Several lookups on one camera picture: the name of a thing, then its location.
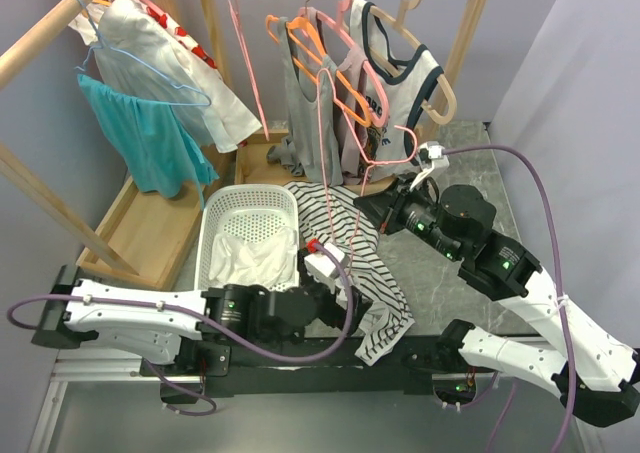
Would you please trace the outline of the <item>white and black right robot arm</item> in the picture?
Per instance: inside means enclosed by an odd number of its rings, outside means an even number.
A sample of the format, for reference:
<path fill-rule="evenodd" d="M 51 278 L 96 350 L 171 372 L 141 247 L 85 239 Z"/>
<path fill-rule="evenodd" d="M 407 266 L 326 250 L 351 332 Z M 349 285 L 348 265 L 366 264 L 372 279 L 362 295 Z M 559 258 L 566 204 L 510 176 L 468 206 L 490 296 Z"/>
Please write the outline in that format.
<path fill-rule="evenodd" d="M 515 313 L 547 342 L 534 348 L 455 319 L 438 343 L 440 364 L 467 364 L 533 384 L 575 417 L 608 427 L 639 407 L 639 352 L 619 342 L 567 298 L 557 298 L 550 274 L 517 240 L 493 227 L 495 207 L 474 186 L 454 184 L 437 199 L 411 189 L 403 175 L 354 205 L 380 232 L 406 230 L 452 262 L 468 286 Z"/>

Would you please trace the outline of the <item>black white striped tank top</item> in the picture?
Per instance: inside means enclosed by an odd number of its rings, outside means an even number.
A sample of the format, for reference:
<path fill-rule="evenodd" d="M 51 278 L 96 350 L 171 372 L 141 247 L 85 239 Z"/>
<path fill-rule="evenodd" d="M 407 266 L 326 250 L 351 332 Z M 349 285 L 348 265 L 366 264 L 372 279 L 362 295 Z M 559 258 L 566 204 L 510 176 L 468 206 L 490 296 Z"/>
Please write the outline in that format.
<path fill-rule="evenodd" d="M 344 186 L 325 192 L 316 183 L 285 185 L 296 199 L 302 239 L 330 242 L 350 261 L 349 277 L 372 302 L 358 321 L 363 339 L 355 356 L 372 366 L 389 354 L 414 324 L 404 292 L 378 255 L 379 234 L 354 206 L 356 194 Z"/>

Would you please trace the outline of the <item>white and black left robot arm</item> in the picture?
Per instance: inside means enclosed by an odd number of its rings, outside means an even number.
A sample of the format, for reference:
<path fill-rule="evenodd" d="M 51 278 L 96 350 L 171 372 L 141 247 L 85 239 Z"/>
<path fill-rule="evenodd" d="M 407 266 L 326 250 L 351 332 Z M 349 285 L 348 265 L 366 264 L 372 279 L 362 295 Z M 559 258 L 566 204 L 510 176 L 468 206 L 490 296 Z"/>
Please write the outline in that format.
<path fill-rule="evenodd" d="M 179 375 L 193 372 L 207 343 L 236 338 L 265 349 L 300 344 L 316 320 L 352 335 L 372 303 L 358 290 L 351 300 L 304 274 L 284 291 L 227 284 L 204 290 L 161 292 L 98 282 L 63 267 L 32 336 L 33 344 L 77 349 L 94 342 L 134 353 Z"/>

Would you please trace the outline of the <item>grey tank top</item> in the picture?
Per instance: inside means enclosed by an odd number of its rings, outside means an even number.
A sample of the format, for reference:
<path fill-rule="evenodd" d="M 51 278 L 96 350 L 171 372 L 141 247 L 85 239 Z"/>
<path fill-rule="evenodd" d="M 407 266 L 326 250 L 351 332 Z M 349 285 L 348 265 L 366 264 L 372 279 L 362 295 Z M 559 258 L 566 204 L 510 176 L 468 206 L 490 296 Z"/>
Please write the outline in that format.
<path fill-rule="evenodd" d="M 337 136 L 334 132 L 334 94 L 331 81 L 337 67 L 325 57 L 327 70 L 315 83 L 301 68 L 308 62 L 289 37 L 288 19 L 276 23 L 276 37 L 283 69 L 288 133 L 268 150 L 267 162 L 279 164 L 292 175 L 316 183 L 339 186 L 344 182 Z"/>

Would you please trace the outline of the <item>thin pink wire hanger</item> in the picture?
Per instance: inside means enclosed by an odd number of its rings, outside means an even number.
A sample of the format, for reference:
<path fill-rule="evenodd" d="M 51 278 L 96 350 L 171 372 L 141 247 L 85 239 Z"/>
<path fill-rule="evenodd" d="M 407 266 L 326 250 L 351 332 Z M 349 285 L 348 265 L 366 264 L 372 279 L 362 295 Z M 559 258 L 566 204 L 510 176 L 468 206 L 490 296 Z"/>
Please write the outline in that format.
<path fill-rule="evenodd" d="M 263 109 L 263 105 L 262 105 L 262 101 L 261 101 L 261 97 L 260 97 L 260 92 L 259 92 L 259 88 L 257 85 L 257 81 L 255 78 L 255 73 L 254 73 L 254 69 L 253 69 L 253 65 L 251 62 L 251 58 L 250 58 L 250 53 L 247 47 L 247 43 L 246 43 L 246 38 L 244 35 L 244 31 L 243 31 L 243 26 L 242 26 L 242 22 L 241 22 L 241 18 L 240 18 L 240 12 L 239 12 L 239 5 L 238 5 L 238 1 L 237 0 L 229 0 L 228 1 L 228 5 L 229 5 L 229 10 L 230 10 L 230 14 L 231 14 L 231 20 L 234 26 L 234 30 L 236 33 L 236 37 L 239 43 L 239 47 L 242 53 L 242 57 L 245 63 L 245 67 L 248 73 L 248 78 L 249 78 L 249 82 L 251 85 L 251 90 L 253 93 L 253 97 L 254 97 L 254 102 L 256 104 L 257 110 L 258 110 L 258 115 L 259 115 L 259 119 L 261 122 L 261 126 L 262 126 L 262 130 L 263 130 L 263 136 L 266 140 L 270 139 L 270 131 L 269 131 L 269 127 L 268 127 L 268 122 L 266 119 L 266 115 L 264 113 L 264 109 Z"/>

